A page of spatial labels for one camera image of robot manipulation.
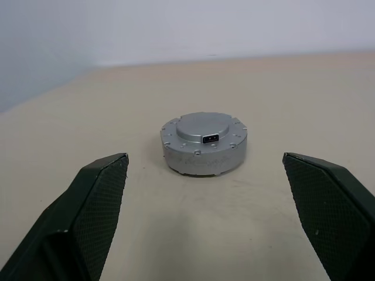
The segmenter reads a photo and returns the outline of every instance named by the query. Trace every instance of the rectangular connector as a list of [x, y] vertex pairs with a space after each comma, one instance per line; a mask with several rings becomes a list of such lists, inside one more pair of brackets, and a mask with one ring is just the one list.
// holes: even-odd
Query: rectangular connector
[[219, 140], [219, 134], [209, 135], [202, 137], [203, 143], [217, 142]]

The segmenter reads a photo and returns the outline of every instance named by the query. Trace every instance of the table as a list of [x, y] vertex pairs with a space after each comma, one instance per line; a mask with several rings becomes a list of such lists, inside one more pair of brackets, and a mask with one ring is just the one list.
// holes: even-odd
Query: table
[[[0, 266], [84, 165], [129, 154], [101, 280], [329, 280], [282, 165], [296, 152], [375, 192], [375, 53], [102, 68], [0, 115]], [[159, 130], [190, 112], [248, 127], [246, 161], [181, 176]]]

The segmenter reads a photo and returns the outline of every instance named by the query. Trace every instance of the textured rubber pad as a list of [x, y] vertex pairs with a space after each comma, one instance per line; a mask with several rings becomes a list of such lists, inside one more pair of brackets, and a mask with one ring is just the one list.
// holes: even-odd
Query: textured rubber pad
[[375, 280], [375, 198], [344, 167], [286, 153], [302, 227], [332, 281]]
[[73, 236], [92, 281], [101, 276], [116, 231], [127, 162], [124, 157], [101, 171], [73, 224]]

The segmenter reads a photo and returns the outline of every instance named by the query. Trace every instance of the silver cylindrical device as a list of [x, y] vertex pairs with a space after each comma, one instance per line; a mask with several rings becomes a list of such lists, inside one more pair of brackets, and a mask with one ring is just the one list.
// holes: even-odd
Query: silver cylindrical device
[[186, 114], [166, 123], [160, 134], [168, 166], [181, 174], [218, 175], [246, 155], [247, 128], [227, 114]]

